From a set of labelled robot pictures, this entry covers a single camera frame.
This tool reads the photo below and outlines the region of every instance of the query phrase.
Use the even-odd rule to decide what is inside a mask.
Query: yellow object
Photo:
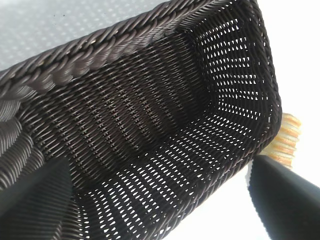
[[[279,163],[291,168],[295,158],[296,144],[299,141],[301,122],[288,113],[282,114],[281,128],[274,140],[262,150],[262,155],[267,155]]]

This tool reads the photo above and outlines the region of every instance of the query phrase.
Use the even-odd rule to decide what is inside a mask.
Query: gray surface
[[[165,0],[0,0],[0,70]]]

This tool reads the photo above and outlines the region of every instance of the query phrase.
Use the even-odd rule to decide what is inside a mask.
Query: table surface
[[[0,70],[123,19],[163,0],[0,0]],[[282,108],[302,121],[293,170],[320,186],[317,148],[319,47],[316,0],[258,1],[272,49]],[[247,190],[245,167],[165,240],[269,240]]]

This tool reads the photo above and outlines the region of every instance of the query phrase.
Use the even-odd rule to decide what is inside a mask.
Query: woven rattan
[[[255,0],[165,2],[0,71],[0,190],[65,158],[72,198],[48,239],[159,240],[281,115]]]

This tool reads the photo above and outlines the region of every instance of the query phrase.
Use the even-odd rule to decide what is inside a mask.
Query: wicker basket
[[[19,205],[45,214],[6,220],[2,237],[162,239],[270,143],[281,116],[255,0],[165,2],[18,63],[0,71],[1,194],[63,158],[72,196],[46,173]],[[12,208],[2,219],[22,214]]]

